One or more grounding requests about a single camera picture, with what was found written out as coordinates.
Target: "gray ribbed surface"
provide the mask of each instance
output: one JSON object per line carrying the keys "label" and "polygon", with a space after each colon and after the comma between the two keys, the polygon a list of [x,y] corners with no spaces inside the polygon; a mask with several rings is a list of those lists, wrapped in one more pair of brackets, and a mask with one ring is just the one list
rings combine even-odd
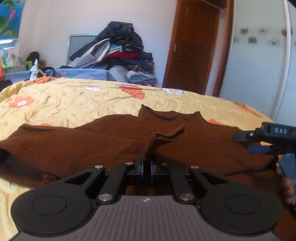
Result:
{"label": "gray ribbed surface", "polygon": [[13,241],[280,241],[274,234],[230,236],[207,224],[192,205],[172,196],[122,196],[98,208],[82,228],[61,237],[38,238],[21,233]]}

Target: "blue component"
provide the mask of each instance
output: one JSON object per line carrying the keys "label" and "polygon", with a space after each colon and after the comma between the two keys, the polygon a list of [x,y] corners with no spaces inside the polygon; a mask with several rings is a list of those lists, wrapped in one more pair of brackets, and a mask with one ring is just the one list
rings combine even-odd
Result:
{"label": "blue component", "polygon": [[271,148],[269,146],[249,145],[247,150],[252,154],[267,154],[271,151]]}
{"label": "blue component", "polygon": [[284,155],[278,161],[283,173],[288,178],[293,178],[296,175],[296,160],[294,153]]}

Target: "wooden door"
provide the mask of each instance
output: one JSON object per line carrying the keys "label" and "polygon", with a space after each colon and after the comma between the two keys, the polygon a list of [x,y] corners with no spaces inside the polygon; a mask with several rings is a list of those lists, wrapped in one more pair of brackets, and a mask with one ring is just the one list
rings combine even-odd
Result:
{"label": "wooden door", "polygon": [[163,82],[204,94],[215,50],[219,9],[201,0],[180,0]]}

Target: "brown sweater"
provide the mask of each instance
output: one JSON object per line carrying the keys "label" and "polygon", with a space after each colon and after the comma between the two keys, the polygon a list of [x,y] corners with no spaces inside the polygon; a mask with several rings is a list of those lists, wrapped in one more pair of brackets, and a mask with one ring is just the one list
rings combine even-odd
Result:
{"label": "brown sweater", "polygon": [[[95,165],[112,169],[154,152],[181,168],[198,165],[278,195],[280,180],[269,168],[274,156],[248,153],[232,142],[237,131],[210,124],[199,112],[156,112],[145,106],[138,117],[110,115],[74,129],[22,125],[0,141],[0,176],[36,187]],[[293,241],[296,231],[293,234],[289,226],[296,230],[295,220],[284,210],[276,232]]]}

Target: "white wardrobe door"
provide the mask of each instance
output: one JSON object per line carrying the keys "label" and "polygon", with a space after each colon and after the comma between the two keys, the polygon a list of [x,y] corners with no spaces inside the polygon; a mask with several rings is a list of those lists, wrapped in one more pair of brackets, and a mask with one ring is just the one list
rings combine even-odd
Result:
{"label": "white wardrobe door", "polygon": [[289,3],[291,27],[293,30],[291,60],[284,97],[275,122],[296,126],[296,8]]}
{"label": "white wardrobe door", "polygon": [[235,0],[232,50],[220,97],[271,116],[286,58],[283,0]]}

